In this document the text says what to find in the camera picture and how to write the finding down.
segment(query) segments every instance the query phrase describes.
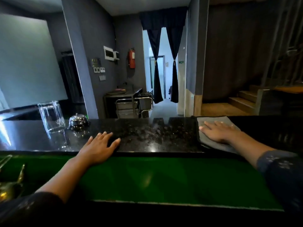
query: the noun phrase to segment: person's right hand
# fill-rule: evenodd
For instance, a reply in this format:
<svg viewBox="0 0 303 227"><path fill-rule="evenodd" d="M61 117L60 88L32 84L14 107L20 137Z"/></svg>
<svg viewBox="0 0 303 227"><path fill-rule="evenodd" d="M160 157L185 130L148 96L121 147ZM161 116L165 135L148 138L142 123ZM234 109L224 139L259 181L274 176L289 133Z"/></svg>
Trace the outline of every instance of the person's right hand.
<svg viewBox="0 0 303 227"><path fill-rule="evenodd" d="M229 126L224 122L204 122L204 124L205 126L200 126L199 130L211 140L219 143L228 143L232 135L237 135L237 133L241 132L236 130L234 125Z"/></svg>
<svg viewBox="0 0 303 227"><path fill-rule="evenodd" d="M97 134L94 139L91 136L75 158L80 162L85 163L87 167L105 162L121 141L121 139L118 138L113 141L110 147L107 147L108 140L112 135L113 133L107 134L104 132L103 134Z"/></svg>

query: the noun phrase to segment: fire extinguisher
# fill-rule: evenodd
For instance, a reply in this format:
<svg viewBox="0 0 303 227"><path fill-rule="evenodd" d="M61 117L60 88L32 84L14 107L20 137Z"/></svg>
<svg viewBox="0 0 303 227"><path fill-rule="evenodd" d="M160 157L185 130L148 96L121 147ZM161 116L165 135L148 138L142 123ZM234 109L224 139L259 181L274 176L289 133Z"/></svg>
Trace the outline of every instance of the fire extinguisher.
<svg viewBox="0 0 303 227"><path fill-rule="evenodd" d="M128 65L130 68L135 68L136 67L136 63L134 61L134 49L131 48L129 51L128 51Z"/></svg>

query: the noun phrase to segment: gray floor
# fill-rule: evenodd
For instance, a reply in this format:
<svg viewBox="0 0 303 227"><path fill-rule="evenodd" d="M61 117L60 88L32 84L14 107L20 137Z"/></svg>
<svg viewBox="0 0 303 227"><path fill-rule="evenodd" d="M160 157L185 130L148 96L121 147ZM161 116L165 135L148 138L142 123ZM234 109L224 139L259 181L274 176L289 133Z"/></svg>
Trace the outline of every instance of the gray floor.
<svg viewBox="0 0 303 227"><path fill-rule="evenodd" d="M163 99L162 102L155 104L151 111L151 118L163 117L180 117L177 114L177 104L170 101L170 99Z"/></svg>

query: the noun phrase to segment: door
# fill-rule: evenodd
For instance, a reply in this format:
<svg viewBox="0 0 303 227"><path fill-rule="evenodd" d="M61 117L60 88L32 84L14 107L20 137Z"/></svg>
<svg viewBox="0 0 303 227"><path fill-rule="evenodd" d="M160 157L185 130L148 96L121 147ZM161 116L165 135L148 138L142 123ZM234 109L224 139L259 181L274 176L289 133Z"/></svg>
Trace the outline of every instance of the door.
<svg viewBox="0 0 303 227"><path fill-rule="evenodd" d="M149 58L149 63L150 63L150 69L151 69L151 88L154 89L154 57ZM158 63L158 69L159 69L159 79L160 79L160 87L161 87L161 93L162 93L162 98L166 99L166 94L165 94L165 59L164 56L159 56L157 59Z"/></svg>

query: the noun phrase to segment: dark blue curtain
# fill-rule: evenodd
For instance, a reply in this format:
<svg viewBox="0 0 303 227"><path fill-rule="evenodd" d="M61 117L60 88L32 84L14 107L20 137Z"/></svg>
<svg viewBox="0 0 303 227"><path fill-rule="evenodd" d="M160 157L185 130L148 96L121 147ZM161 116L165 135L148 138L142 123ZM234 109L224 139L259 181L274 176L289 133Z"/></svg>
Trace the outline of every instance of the dark blue curtain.
<svg viewBox="0 0 303 227"><path fill-rule="evenodd" d="M149 41L151 44L151 49L154 54L154 102L159 103L163 101L161 86L160 86L160 79L159 79L159 69L158 69L158 54L159 54L159 46L160 46L160 36L161 36L161 29L148 29L147 34L149 35Z"/></svg>
<svg viewBox="0 0 303 227"><path fill-rule="evenodd" d="M169 45L174 58L171 96L171 101L174 103L178 103L179 101L177 64L175 59L181 42L183 26L185 25L186 12L187 7L177 7L140 13L142 28L143 30L147 30L155 60L157 60L159 53L161 28L166 27ZM159 70L158 64L155 62L154 102L159 103L161 101L163 101L163 98L160 87Z"/></svg>

